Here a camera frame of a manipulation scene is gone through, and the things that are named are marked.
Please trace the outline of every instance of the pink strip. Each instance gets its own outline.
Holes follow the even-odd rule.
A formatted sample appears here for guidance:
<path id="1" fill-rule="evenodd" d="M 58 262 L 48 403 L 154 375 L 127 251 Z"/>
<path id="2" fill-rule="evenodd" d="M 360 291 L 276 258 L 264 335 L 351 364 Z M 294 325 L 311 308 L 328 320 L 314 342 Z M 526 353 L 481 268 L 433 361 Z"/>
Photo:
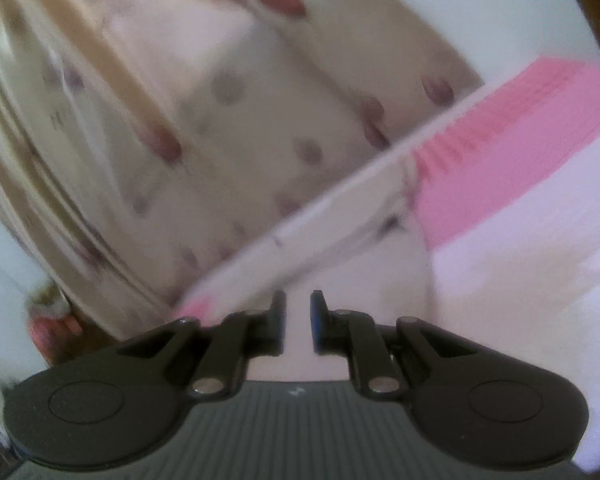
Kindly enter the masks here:
<path id="1" fill-rule="evenodd" d="M 599 136 L 600 68 L 536 61 L 414 151 L 430 247 L 523 196 Z"/>

